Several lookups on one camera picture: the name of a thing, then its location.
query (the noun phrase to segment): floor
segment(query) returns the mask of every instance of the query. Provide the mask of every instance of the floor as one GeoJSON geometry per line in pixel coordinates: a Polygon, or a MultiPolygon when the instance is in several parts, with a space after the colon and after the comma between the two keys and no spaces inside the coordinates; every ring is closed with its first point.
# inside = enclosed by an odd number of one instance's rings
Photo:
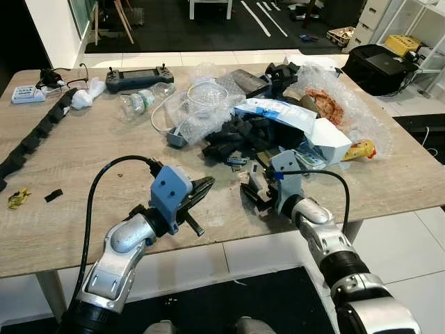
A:
{"type": "MultiPolygon", "coordinates": [[[[89,67],[197,65],[208,61],[221,65],[280,63],[286,55],[298,53],[298,50],[264,50],[88,54],[83,61],[89,67]]],[[[345,55],[328,57],[339,67],[347,59],[345,55]]],[[[397,97],[376,101],[391,116],[444,112],[441,102],[427,100],[411,88],[397,97]]],[[[369,269],[411,310],[423,334],[445,333],[445,213],[441,208],[366,220],[354,245],[369,269]]],[[[146,256],[138,266],[129,300],[301,265],[307,268],[336,328],[329,289],[323,284],[307,243],[298,231],[146,256]]],[[[59,272],[66,298],[70,300],[77,269],[59,272]]],[[[47,317],[49,313],[34,276],[1,280],[0,324],[47,317]]]]}

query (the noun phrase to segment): plastic water bottle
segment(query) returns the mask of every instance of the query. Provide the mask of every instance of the plastic water bottle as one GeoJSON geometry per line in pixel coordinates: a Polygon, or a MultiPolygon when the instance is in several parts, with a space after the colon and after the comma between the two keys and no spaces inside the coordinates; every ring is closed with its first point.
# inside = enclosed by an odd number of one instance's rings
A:
{"type": "Polygon", "coordinates": [[[142,115],[154,103],[154,95],[147,89],[139,90],[131,95],[120,96],[120,118],[131,121],[142,115]]]}

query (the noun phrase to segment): cardboard box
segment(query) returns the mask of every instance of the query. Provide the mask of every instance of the cardboard box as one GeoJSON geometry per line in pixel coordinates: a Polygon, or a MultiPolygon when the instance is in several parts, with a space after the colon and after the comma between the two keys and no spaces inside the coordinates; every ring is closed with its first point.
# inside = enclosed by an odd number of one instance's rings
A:
{"type": "Polygon", "coordinates": [[[317,118],[312,134],[306,134],[307,142],[319,153],[327,165],[340,162],[353,144],[327,118],[317,118]]]}

